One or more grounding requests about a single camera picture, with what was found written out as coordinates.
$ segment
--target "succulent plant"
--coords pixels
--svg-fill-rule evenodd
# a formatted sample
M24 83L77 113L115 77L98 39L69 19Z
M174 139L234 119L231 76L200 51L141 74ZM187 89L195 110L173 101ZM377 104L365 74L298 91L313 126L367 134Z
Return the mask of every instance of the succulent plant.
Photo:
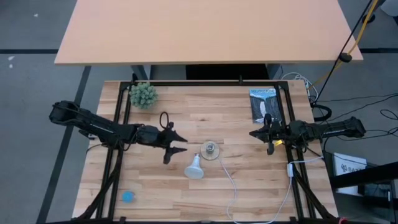
M149 82L138 83L137 86L134 86L130 90L129 94L131 96L131 104L140 109L150 108L157 99L156 89Z

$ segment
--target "desk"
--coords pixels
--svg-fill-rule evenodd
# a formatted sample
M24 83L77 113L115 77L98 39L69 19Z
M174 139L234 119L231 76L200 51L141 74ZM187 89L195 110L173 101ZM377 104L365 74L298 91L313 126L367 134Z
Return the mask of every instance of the desk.
M98 115L113 119L120 83L105 82ZM187 143L178 142L176 146L186 147L188 151L175 154L169 165L163 165L164 150L132 145L124 153L114 218L125 216L127 220L145 221L229 221L225 209L233 198L233 186L220 163L217 160L202 159L205 176L201 180L190 180L183 174L200 145L211 140L220 145L220 156L238 188L238 200L231 207L233 218L240 221L273 219L289 185L286 174L287 156L284 146L277 146L275 153L268 156L267 144L248 134L261 127L251 120L251 88L267 87L157 86L159 99L151 110L131 107L129 123L144 123L158 128L160 113L168 112L175 130L188 140ZM303 82L289 81L289 90L296 119L313 122ZM286 119L289 119L283 100L285 96L283 93L281 96ZM90 145L98 143L99 141L92 141ZM311 142L310 148L321 153L319 142ZM74 217L84 212L98 193L107 151L104 147L95 147L88 152ZM310 152L304 156L305 159L315 157ZM311 189L329 212L337 216L324 162L315 161L306 166ZM121 201L121 195L126 190L136 194L134 202ZM105 211L109 207L108 201L109 195ZM302 205L307 212L306 203ZM291 216L296 217L292 191L277 220L288 221Z
M78 0L55 63L329 62L349 33L337 0Z

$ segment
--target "yellow cable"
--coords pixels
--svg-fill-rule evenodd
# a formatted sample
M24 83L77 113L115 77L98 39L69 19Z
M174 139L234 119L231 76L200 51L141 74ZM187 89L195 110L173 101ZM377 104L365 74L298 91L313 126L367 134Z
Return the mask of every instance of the yellow cable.
M371 17L371 15L372 15L372 13L373 13L373 10L374 10L374 8L376 7L376 4L377 4L378 1L379 1L379 0L374 0L374 2L373 2L373 4L372 4L372 6L371 6L371 8L370 8L370 10L369 10L369 12L368 12L368 14L367 14L366 17L365 17L365 21L364 21L363 24L362 24L361 30L360 30L360 32L359 32L359 34L358 34L358 38L355 40L355 44L353 45L353 47L348 51L348 54L351 54L351 53L353 52L353 50L355 49L355 47L358 46L359 41L360 41L361 38L362 38L363 32L365 31L366 24L368 23L368 20L369 20L369 18ZM337 70L338 68L340 68L342 64L343 64L343 62L342 62L341 60L339 60L338 63L337 63L337 65L336 65L336 67L335 67L335 69L334 69L334 71ZM329 73L327 73L327 74L325 74L324 76L320 77L317 81L315 81L312 85L310 85L310 86L307 88L307 90L312 89L316 84L318 84L319 82L321 82L321 81L323 81L324 79L326 79L326 78L328 77L328 75L329 75Z

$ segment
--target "wooden desk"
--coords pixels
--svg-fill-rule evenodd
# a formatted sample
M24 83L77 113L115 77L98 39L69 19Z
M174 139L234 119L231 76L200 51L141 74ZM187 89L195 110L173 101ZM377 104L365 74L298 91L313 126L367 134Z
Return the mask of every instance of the wooden desk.
M105 83L98 115L113 119L119 84ZM157 86L159 100L151 110L132 107L129 123L145 123L158 128L160 113L167 111L170 120L175 123L175 130L188 139L188 143L178 142L176 145L186 147L188 151L172 156L170 164L163 165L164 150L132 145L123 157L115 218L227 221L225 209L233 198L233 186L220 163L202 159L205 177L201 180L190 180L183 174L194 153L199 152L200 145L211 140L220 145L220 156L238 188L238 200L231 207L233 218L240 221L271 220L289 185L287 158L283 146L277 146L275 153L268 156L267 145L248 134L261 127L251 121L250 88L256 87ZM289 89L296 118L313 122L303 82L289 81ZM310 148L321 153L318 142L312 142ZM80 215L98 193L106 153L106 148L95 147L87 154L74 217ZM314 157L310 152L305 153L306 159ZM324 162L315 161L306 165L311 189L321 203L337 215ZM121 201L126 190L136 195L132 203ZM292 191L278 220L288 221L291 216L296 216Z
M337 0L78 0L55 63L327 62L349 33Z

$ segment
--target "book cover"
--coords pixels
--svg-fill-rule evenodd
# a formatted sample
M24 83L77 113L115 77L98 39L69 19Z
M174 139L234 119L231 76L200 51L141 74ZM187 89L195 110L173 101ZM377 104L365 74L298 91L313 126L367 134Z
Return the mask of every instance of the book cover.
M272 121L282 121L275 88L250 90L250 103L253 123L264 124L266 113L271 114Z

